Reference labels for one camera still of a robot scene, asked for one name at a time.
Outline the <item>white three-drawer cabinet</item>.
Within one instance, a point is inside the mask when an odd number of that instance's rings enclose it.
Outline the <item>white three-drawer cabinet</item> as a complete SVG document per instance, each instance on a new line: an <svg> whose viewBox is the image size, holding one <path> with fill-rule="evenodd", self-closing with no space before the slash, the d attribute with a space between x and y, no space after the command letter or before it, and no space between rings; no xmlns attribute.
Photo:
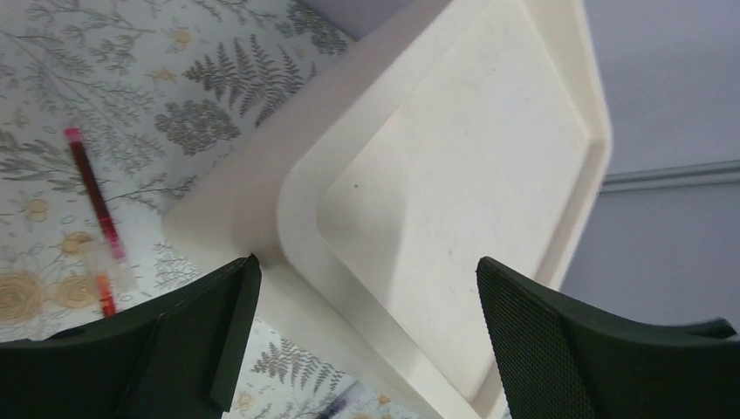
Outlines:
<svg viewBox="0 0 740 419"><path fill-rule="evenodd" d="M260 318L420 416L499 418L478 261L560 287L611 147L582 2L416 1L162 228L202 271L255 255Z"/></svg>

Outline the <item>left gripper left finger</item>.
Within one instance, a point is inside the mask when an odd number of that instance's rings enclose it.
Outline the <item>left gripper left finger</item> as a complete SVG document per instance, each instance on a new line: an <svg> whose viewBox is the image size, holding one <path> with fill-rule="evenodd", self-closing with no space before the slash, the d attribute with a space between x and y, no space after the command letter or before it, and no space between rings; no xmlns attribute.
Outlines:
<svg viewBox="0 0 740 419"><path fill-rule="evenodd" d="M155 299L45 340L1 346L4 418L219 418L260 293L238 258Z"/></svg>

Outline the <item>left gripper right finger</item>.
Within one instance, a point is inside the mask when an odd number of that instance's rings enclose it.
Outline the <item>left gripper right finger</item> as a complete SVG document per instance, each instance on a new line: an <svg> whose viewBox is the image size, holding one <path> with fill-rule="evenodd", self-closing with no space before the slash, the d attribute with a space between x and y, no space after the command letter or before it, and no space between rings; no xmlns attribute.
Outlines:
<svg viewBox="0 0 740 419"><path fill-rule="evenodd" d="M727 320L632 321L489 257L476 278L512 417L738 417L739 335Z"/></svg>

